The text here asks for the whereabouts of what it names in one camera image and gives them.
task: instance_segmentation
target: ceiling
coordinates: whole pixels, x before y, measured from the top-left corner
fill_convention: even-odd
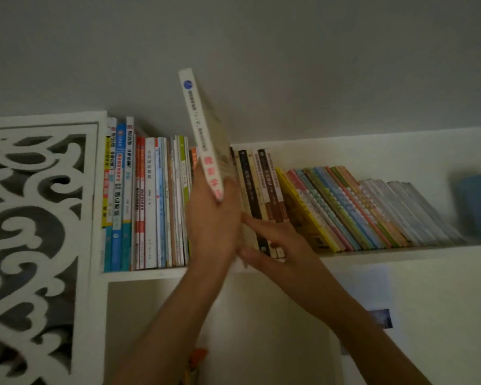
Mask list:
[[[481,126],[481,0],[0,0],[0,116],[107,109],[232,142]]]

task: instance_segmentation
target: person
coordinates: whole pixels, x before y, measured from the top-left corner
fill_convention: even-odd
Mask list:
[[[203,169],[196,168],[186,213],[192,261],[110,385],[178,383],[236,254],[333,330],[368,385],[430,384],[290,223],[255,219],[242,213],[240,203],[232,179],[225,179],[224,199],[216,202]],[[282,247],[285,262],[251,247],[238,248],[242,223]]]

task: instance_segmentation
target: light blue book spine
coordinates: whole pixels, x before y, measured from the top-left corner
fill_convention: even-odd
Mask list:
[[[359,221],[359,217],[356,214],[356,212],[353,211],[351,204],[346,202],[346,200],[345,200],[346,195],[343,194],[343,193],[341,194],[339,192],[338,188],[334,185],[334,183],[331,182],[331,179],[327,176],[327,174],[329,174],[329,173],[326,171],[326,169],[324,169],[322,167],[314,167],[313,171],[314,171],[315,174],[317,174],[317,177],[323,183],[323,185],[326,186],[330,190],[330,192],[335,195],[335,197],[339,201],[340,205],[351,216],[354,223],[358,226],[358,229],[360,230],[361,234],[365,237],[365,239],[372,246],[372,248],[378,248],[378,246],[371,239],[370,235],[367,234],[364,224],[362,224]]]
[[[131,266],[132,253],[132,181],[134,154],[134,124],[133,117],[127,117],[127,139],[125,145],[125,172],[123,180],[123,222],[122,222],[122,257],[121,270],[127,272]]]
[[[105,234],[105,265],[104,272],[111,271],[112,258],[112,220],[114,216],[114,178],[116,168],[116,119],[108,119],[111,130],[110,166],[109,166],[109,199],[107,205],[107,226]]]
[[[116,128],[116,168],[114,170],[114,213],[112,217],[111,272],[121,270],[122,225],[123,225],[123,171],[125,169],[125,143],[127,127],[119,124]]]
[[[338,186],[337,182],[334,180],[332,175],[324,168],[320,168],[321,172],[323,173],[326,181],[330,184],[330,187],[334,189],[337,194],[343,198],[345,204],[349,208],[351,215],[355,217],[356,221],[358,221],[359,225],[363,228],[363,232],[369,238],[370,242],[374,245],[375,248],[385,248],[381,240],[379,239],[378,235],[373,231],[372,227],[369,225],[367,220],[362,216],[358,208],[352,203],[349,197],[344,193],[344,191]]]
[[[317,200],[317,202],[322,207],[322,209],[328,214],[328,216],[330,217],[330,219],[333,220],[333,222],[335,223],[337,228],[340,230],[340,232],[342,232],[342,234],[346,237],[346,239],[349,241],[351,246],[353,246],[353,248],[357,251],[361,250],[362,248],[360,247],[360,245],[356,242],[356,240],[353,238],[351,233],[347,231],[346,227],[342,224],[342,222],[336,216],[335,212],[333,212],[331,208],[326,204],[326,201],[324,201],[323,197],[319,194],[317,189],[315,189],[315,186],[312,184],[312,182],[310,182],[310,180],[303,173],[303,171],[301,169],[296,169],[296,173],[297,175],[300,176],[301,180],[303,181],[305,186],[310,190],[310,192],[313,194],[315,200]]]
[[[166,256],[166,225],[164,224],[165,220],[165,194],[166,194],[166,183],[164,179],[164,170],[163,166],[163,159],[165,158],[165,146],[166,146],[166,138],[159,137],[158,138],[158,149],[156,149],[157,153],[157,201],[159,204],[159,218],[160,224],[157,226],[157,229],[160,232],[160,263],[159,267],[167,267],[167,256]]]

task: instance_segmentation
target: right hand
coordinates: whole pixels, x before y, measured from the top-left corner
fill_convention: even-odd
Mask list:
[[[240,258],[269,277],[309,314],[328,322],[348,294],[305,238],[290,223],[273,223],[243,213],[242,221],[272,244],[282,247],[285,262],[276,261],[253,247],[240,250]]]

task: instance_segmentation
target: white shelf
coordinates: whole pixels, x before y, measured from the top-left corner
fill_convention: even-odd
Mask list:
[[[446,247],[410,247],[390,250],[372,250],[360,252],[342,252],[334,256],[320,256],[324,265],[332,271],[342,270],[353,266],[391,263],[403,261],[418,261],[456,257],[481,253],[481,244],[467,244],[461,246]],[[170,278],[181,278],[186,272],[186,267],[172,267],[167,269],[148,269],[133,272],[109,272],[103,273],[101,278],[107,282],[144,281]],[[230,273],[257,272],[253,267],[244,265],[240,259],[236,259],[230,268]]]

